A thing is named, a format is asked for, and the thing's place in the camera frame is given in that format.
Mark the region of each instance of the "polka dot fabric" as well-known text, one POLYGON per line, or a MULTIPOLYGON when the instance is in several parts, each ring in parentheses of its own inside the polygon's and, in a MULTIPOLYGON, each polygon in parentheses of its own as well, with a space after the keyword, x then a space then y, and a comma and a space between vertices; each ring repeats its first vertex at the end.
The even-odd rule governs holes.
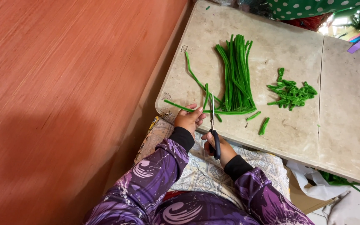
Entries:
POLYGON ((347 8, 360 8, 360 0, 267 0, 276 20, 318 16, 347 8))

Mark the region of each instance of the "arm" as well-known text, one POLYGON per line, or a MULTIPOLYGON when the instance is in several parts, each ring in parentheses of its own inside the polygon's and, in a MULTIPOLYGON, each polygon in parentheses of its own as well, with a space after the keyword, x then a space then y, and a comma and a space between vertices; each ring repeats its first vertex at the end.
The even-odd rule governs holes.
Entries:
MULTIPOLYGON (((206 143, 214 146, 215 141, 208 133, 203 136, 206 143)), ((253 168, 240 155, 237 155, 231 145, 220 137, 222 156, 220 163, 224 172, 235 182, 236 189, 242 198, 247 212, 263 225, 314 223, 288 199, 278 192, 258 167, 253 168)))
POLYGON ((202 114, 202 110, 195 110, 195 113, 189 115, 186 113, 185 117, 179 115, 176 121, 179 123, 180 120, 180 125, 174 128, 172 135, 157 144, 153 154, 142 159, 119 178, 103 196, 101 203, 85 217, 84 224, 151 223, 155 209, 187 165, 187 153, 194 145, 192 134, 206 117, 202 114), (183 120, 192 119, 193 128, 182 123, 183 120))

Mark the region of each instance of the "white plastic bag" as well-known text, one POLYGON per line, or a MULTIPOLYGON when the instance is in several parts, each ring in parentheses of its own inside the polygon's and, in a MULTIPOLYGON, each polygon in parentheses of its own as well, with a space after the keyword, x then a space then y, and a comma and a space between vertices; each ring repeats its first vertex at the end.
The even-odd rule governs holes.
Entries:
POLYGON ((299 163, 288 161, 287 167, 293 172, 295 178, 300 185, 301 190, 309 197, 327 201, 332 199, 341 193, 347 191, 351 186, 333 186, 329 185, 322 175, 312 169, 307 168, 299 163), (307 185, 307 178, 313 180, 316 186, 305 188, 307 185))

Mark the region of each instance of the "table surface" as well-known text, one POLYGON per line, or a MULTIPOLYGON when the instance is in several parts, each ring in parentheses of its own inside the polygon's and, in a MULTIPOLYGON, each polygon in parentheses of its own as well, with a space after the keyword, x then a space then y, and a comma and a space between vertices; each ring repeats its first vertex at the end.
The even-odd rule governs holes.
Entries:
MULTIPOLYGON (((202 84, 208 83, 209 90, 213 91, 215 96, 222 98, 224 65, 214 47, 216 44, 224 45, 231 34, 242 34, 245 40, 254 41, 248 60, 251 91, 257 111, 262 111, 262 114, 248 121, 247 127, 245 127, 245 118, 252 114, 222 115, 223 122, 219 123, 216 120, 215 123, 218 133, 226 139, 245 146, 360 181, 360 154, 351 154, 351 151, 344 151, 342 148, 349 145, 348 141, 351 140, 348 135, 339 135, 344 128, 348 128, 347 125, 337 122, 341 117, 322 118, 326 113, 332 116, 341 114, 343 107, 346 111, 342 114, 348 117, 354 114, 355 117, 360 118, 360 110, 358 110, 360 100, 356 99, 356 91, 352 92, 345 88, 349 85, 351 89, 356 89, 357 84, 360 83, 360 76, 355 77, 354 80, 343 79, 342 83, 339 81, 341 78, 338 77, 344 77, 346 72, 351 74, 353 69, 360 69, 360 64, 354 64, 353 57, 349 58, 352 55, 346 52, 350 44, 343 40, 325 38, 316 32, 200 0, 195 4, 156 100, 157 111, 163 113, 170 110, 175 114, 179 111, 178 108, 165 103, 164 99, 179 105, 191 103, 203 105, 204 91, 187 71, 185 49, 189 53, 191 69, 199 81, 202 84), (327 54, 322 54, 323 44, 327 54), (324 68, 332 66, 332 69, 324 73, 324 68), (268 106, 268 102, 277 100, 277 94, 271 92, 266 85, 276 83, 277 70, 281 67, 285 68, 284 79, 294 80, 298 86, 302 86, 302 83, 307 81, 319 94, 314 99, 307 100, 304 107, 296 107, 293 111, 268 106), (324 79, 325 74, 333 75, 334 78, 324 79), (320 89, 321 86, 330 85, 331 87, 326 88, 326 92, 320 89), (348 92, 348 95, 353 96, 338 93, 336 95, 333 93, 334 89, 340 93, 348 92), (328 107, 323 107, 323 99, 332 100, 340 105, 325 103, 328 107), (266 117, 270 117, 266 133, 259 136, 258 130, 266 117), (353 162, 357 166, 349 168, 353 162)), ((354 125, 348 124, 352 130, 360 127, 356 123, 358 121, 360 124, 360 120, 354 121, 354 125)), ((208 131, 209 120, 206 120, 199 129, 208 131)), ((353 145, 359 149, 356 153, 360 151, 359 144, 360 141, 353 145)))

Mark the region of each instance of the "person's left hand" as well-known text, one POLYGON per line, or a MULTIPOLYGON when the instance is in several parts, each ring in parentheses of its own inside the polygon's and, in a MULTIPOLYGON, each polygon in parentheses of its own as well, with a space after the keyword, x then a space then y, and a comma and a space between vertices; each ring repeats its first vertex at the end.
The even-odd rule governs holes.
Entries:
MULTIPOLYGON (((194 109, 197 107, 197 104, 187 105, 186 108, 194 109)), ((180 110, 174 120, 174 127, 180 126, 190 132, 195 140, 195 129, 197 129, 203 123, 203 119, 206 118, 206 114, 202 113, 203 108, 199 107, 197 110, 187 112, 186 110, 180 110)))

